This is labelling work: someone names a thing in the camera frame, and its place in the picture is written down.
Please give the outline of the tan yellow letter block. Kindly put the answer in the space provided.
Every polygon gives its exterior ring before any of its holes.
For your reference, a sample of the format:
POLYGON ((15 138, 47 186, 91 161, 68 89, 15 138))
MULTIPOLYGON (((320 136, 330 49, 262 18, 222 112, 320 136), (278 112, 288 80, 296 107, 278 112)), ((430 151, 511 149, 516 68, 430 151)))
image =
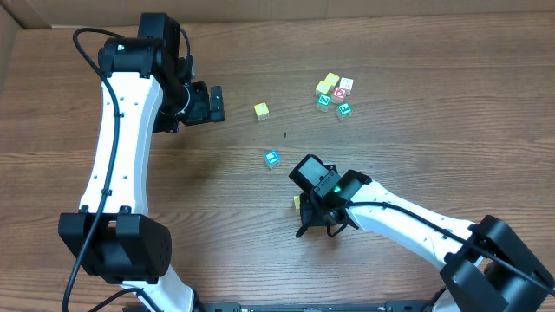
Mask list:
POLYGON ((297 211, 300 211, 301 208, 301 198, 299 195, 293 198, 294 206, 297 211))

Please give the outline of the blue picture block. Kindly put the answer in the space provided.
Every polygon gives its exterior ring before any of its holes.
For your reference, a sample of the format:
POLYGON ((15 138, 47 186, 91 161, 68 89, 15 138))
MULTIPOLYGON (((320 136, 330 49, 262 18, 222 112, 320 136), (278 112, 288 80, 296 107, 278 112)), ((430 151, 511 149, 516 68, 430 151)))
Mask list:
POLYGON ((281 156, 276 150, 270 150, 268 153, 264 155, 264 160, 270 169, 273 169, 275 166, 281 163, 281 156))

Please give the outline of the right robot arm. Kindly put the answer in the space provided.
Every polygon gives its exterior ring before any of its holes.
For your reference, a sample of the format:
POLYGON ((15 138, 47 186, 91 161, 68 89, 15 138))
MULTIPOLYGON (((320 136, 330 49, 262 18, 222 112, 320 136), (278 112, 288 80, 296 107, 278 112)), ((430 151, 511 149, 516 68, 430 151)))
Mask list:
POLYGON ((444 289, 428 311, 536 311, 554 294, 554 278, 516 232, 486 215, 450 218, 394 195, 354 170, 306 155, 291 171, 301 189, 301 237, 310 227, 351 226, 387 237, 431 263, 444 289))

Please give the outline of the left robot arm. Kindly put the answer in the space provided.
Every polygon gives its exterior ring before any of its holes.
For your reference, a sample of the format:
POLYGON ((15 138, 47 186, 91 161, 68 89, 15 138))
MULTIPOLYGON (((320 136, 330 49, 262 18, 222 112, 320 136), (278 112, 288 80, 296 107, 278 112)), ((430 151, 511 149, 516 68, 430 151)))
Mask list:
POLYGON ((138 34, 107 33, 89 66, 101 79, 95 160, 75 213, 58 233, 84 270, 149 311, 199 311, 196 292, 171 265, 170 230, 148 215, 147 166, 155 133, 225 119, 222 89, 196 81, 190 42, 165 13, 144 13, 138 34))

